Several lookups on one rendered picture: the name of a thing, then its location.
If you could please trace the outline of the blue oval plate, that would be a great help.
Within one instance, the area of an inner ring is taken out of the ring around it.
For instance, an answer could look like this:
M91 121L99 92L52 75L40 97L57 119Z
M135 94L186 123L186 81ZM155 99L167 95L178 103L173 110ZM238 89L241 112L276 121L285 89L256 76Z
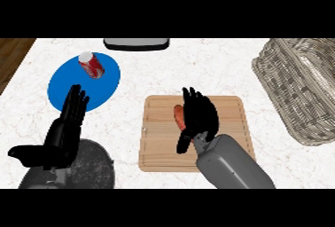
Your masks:
M79 57L71 58L54 73L48 95L52 106L62 111L64 101L68 91L76 84L82 85L82 90L89 96L88 111L96 109L111 98L120 84L122 70L114 58L95 52L99 63L105 69L105 74L99 79L89 77L85 68L80 66Z

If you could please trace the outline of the orange sweet potato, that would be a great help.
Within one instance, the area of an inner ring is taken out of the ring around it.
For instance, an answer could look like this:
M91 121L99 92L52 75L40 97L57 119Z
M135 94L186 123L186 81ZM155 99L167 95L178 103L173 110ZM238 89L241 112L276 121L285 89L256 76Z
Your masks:
M186 129L186 125L185 125L185 119L183 119L183 106L182 105L175 106L175 119L176 119L176 123L179 125L179 129L181 129L181 131L183 131Z

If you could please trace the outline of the red soda can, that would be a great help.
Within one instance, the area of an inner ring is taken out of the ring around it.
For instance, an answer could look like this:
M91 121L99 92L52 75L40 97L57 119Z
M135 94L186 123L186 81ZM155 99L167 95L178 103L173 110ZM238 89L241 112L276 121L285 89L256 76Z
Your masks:
M102 77L105 74L105 69L93 52L85 51L79 55L79 64L85 68L92 79L99 79Z

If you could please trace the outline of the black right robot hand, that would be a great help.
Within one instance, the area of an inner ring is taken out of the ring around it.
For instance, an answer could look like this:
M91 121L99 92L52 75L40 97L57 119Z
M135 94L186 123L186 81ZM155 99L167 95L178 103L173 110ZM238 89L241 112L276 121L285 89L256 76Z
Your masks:
M183 122L186 128L181 132L178 153L188 152L191 141L198 134L209 132L206 142L214 140L219 131L219 115L209 97L194 88L183 88Z

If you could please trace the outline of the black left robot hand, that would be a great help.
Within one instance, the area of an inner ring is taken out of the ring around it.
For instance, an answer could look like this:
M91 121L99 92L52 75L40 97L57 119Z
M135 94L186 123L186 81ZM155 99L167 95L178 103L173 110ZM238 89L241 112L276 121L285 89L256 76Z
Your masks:
M76 161L89 96L77 84L64 101L61 117L52 122L43 145L18 145L8 156L27 167L68 168Z

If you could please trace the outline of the wooden cutting board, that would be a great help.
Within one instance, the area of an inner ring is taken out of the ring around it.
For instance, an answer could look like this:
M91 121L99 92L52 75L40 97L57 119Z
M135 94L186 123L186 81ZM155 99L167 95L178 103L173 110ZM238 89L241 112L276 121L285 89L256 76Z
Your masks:
M219 134L228 134L256 158L243 100L238 96L210 96L219 113ZM145 117L139 151L139 168L144 172L198 172L194 145L178 154L179 125L175 106L182 96L154 95L145 100Z

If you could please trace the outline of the wicker basket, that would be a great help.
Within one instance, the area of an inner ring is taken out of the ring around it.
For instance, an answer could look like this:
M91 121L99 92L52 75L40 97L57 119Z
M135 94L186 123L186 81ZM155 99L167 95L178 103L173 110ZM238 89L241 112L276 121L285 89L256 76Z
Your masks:
M335 141L335 38L274 38L251 68L302 145Z

